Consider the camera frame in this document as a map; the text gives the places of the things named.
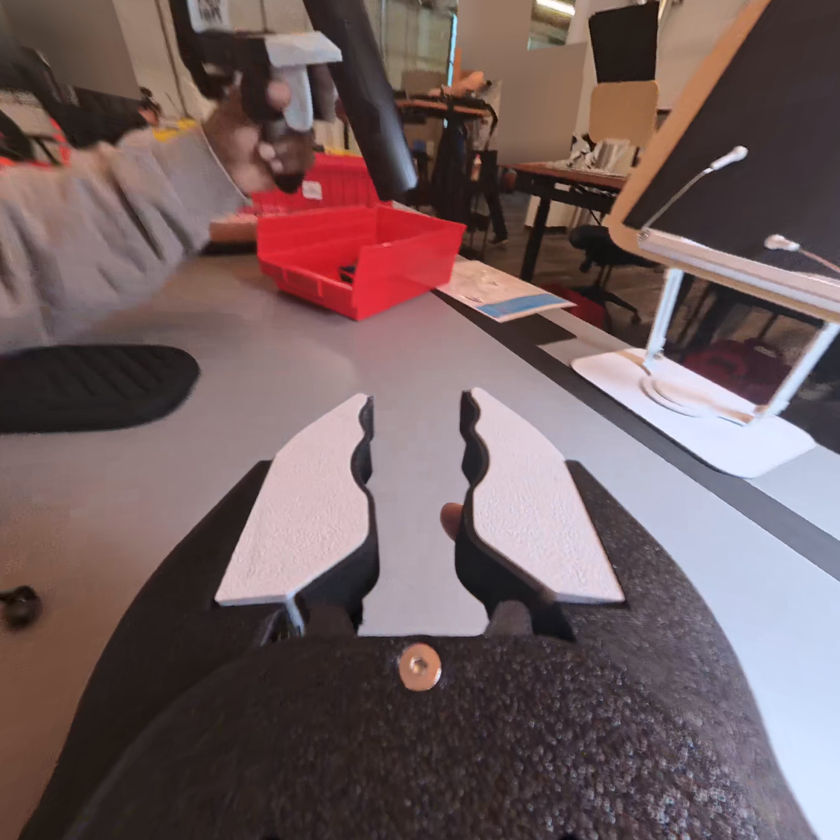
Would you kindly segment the red storage crate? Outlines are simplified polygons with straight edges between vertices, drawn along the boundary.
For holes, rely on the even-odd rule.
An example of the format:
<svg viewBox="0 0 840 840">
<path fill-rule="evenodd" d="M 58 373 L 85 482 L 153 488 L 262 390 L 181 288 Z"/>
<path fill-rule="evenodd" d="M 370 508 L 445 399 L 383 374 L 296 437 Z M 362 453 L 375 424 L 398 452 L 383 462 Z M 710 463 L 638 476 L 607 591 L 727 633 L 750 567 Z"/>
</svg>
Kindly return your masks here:
<svg viewBox="0 0 840 840">
<path fill-rule="evenodd" d="M 570 301 L 573 304 L 570 308 L 570 314 L 576 318 L 602 331 L 609 332 L 607 310 L 602 304 L 589 299 L 578 291 L 555 283 L 543 285 L 541 288 L 543 291 L 550 292 L 559 298 Z"/>
</svg>

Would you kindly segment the wooden desk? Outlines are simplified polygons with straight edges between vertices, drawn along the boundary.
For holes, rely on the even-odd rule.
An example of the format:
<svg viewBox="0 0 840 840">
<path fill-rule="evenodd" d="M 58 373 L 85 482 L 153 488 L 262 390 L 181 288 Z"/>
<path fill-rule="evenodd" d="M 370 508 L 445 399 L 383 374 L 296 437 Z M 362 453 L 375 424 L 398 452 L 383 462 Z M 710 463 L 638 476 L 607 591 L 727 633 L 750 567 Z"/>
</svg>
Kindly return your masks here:
<svg viewBox="0 0 840 840">
<path fill-rule="evenodd" d="M 516 191 L 539 200 L 519 275 L 527 282 L 533 278 L 552 203 L 605 216 L 628 180 L 628 175 L 558 169 L 545 163 L 515 164 L 512 170 Z"/>
</svg>

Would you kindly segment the standing desk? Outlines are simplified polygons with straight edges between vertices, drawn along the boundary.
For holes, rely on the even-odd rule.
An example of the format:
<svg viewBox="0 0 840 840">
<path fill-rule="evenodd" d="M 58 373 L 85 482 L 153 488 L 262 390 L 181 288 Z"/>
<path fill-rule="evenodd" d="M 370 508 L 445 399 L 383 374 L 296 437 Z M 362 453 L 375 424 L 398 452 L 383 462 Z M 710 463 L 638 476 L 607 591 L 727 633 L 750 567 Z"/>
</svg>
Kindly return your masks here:
<svg viewBox="0 0 840 840">
<path fill-rule="evenodd" d="M 407 204 L 464 225 L 468 256 L 483 255 L 488 244 L 506 244 L 502 173 L 491 147 L 498 125 L 494 107 L 443 92 L 399 91 L 395 101 L 416 171 Z"/>
</svg>

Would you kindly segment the black square sheet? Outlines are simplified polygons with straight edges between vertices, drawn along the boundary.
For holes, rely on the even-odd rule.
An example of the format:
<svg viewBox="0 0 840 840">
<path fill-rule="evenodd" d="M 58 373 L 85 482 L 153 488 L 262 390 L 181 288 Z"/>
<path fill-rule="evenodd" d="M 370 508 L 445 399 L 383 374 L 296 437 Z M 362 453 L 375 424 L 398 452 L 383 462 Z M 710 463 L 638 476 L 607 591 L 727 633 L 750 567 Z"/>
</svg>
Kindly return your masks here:
<svg viewBox="0 0 840 840">
<path fill-rule="evenodd" d="M 589 17 L 596 83 L 656 78 L 659 2 L 603 10 Z"/>
</svg>

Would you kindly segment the printed paper sheet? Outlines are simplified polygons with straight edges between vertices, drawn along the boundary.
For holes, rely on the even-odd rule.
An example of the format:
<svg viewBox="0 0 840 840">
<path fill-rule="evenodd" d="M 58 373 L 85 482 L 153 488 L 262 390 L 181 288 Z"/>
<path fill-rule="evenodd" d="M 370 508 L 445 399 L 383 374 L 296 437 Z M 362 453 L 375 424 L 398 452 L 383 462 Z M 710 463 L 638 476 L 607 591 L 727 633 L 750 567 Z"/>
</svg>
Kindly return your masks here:
<svg viewBox="0 0 840 840">
<path fill-rule="evenodd" d="M 461 258 L 456 260 L 449 281 L 437 291 L 496 322 L 576 307 L 574 301 L 483 262 Z"/>
</svg>

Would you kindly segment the person's left hand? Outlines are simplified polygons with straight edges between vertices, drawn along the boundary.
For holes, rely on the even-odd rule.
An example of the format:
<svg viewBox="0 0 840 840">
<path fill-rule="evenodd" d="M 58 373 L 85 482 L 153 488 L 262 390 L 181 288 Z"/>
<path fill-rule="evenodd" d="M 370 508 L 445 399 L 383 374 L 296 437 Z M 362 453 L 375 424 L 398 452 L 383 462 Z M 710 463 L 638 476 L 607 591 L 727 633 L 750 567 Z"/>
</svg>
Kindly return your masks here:
<svg viewBox="0 0 840 840">
<path fill-rule="evenodd" d="M 268 191 L 279 179 L 302 178 L 316 153 L 313 129 L 265 140 L 260 126 L 245 112 L 238 85 L 226 88 L 203 122 L 203 133 L 222 168 L 245 195 Z"/>
</svg>

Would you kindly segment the red plastic bin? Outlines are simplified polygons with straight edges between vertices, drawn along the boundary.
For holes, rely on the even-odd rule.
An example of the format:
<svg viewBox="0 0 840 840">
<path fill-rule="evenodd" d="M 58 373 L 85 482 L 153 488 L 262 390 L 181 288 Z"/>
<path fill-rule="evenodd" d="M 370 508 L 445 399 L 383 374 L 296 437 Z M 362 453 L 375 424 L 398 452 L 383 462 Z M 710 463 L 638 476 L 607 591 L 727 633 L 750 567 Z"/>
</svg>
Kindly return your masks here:
<svg viewBox="0 0 840 840">
<path fill-rule="evenodd" d="M 316 153 L 296 192 L 275 188 L 255 193 L 250 202 L 253 214 L 261 217 L 336 207 L 374 207 L 381 200 L 361 156 Z"/>
<path fill-rule="evenodd" d="M 449 282 L 466 226 L 387 203 L 261 217 L 257 257 L 279 291 L 362 321 Z"/>
</svg>

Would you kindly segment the tan cardboard sheet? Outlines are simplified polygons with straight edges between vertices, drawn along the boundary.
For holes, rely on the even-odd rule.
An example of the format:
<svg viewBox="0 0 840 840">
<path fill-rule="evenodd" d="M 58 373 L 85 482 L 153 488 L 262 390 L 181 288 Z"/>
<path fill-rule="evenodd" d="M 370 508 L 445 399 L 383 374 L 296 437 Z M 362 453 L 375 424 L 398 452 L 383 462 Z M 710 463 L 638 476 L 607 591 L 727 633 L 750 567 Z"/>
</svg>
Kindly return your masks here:
<svg viewBox="0 0 840 840">
<path fill-rule="evenodd" d="M 645 149 L 656 132 L 658 93 L 656 80 L 597 83 L 591 94 L 591 140 L 623 140 Z"/>
</svg>

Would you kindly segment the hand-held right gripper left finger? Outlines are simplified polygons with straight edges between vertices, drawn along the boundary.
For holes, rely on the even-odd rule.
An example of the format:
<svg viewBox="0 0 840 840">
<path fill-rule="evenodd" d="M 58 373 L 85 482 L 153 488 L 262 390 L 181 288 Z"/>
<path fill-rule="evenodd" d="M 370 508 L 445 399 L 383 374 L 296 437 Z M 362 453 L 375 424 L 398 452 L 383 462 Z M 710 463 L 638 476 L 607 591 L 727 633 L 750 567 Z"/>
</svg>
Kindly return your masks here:
<svg viewBox="0 0 840 840">
<path fill-rule="evenodd" d="M 217 588 L 218 606 L 337 606 L 359 622 L 380 573 L 372 476 L 374 402 L 359 393 L 276 453 Z"/>
</svg>

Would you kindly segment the black office chair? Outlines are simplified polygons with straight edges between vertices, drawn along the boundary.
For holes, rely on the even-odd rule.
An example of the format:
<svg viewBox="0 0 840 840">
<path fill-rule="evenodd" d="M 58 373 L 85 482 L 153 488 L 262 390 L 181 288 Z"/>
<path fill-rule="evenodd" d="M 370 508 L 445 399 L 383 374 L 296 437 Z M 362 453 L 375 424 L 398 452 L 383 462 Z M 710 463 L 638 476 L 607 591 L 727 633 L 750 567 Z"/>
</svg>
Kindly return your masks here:
<svg viewBox="0 0 840 840">
<path fill-rule="evenodd" d="M 581 225 L 568 231 L 570 245 L 583 253 L 580 272 L 587 273 L 596 266 L 599 269 L 595 283 L 585 287 L 574 287 L 572 291 L 582 298 L 602 307 L 605 310 L 605 325 L 608 331 L 613 329 L 613 319 L 607 305 L 612 303 L 631 313 L 631 323 L 640 324 L 638 310 L 621 299 L 606 286 L 615 268 L 639 267 L 645 269 L 657 268 L 655 262 L 632 254 L 615 245 L 605 226 Z"/>
</svg>

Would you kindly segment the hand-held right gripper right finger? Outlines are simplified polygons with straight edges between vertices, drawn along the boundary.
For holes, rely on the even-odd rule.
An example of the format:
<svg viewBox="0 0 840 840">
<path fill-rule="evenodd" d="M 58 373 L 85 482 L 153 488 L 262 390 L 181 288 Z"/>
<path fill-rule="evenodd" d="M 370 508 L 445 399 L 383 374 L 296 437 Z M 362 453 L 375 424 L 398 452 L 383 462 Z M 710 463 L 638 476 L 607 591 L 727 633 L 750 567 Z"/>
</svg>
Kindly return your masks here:
<svg viewBox="0 0 840 840">
<path fill-rule="evenodd" d="M 565 606 L 626 608 L 560 450 L 480 387 L 462 392 L 459 431 L 468 487 L 455 571 L 488 620 L 500 606 L 518 604 L 535 634 L 573 640 Z"/>
</svg>

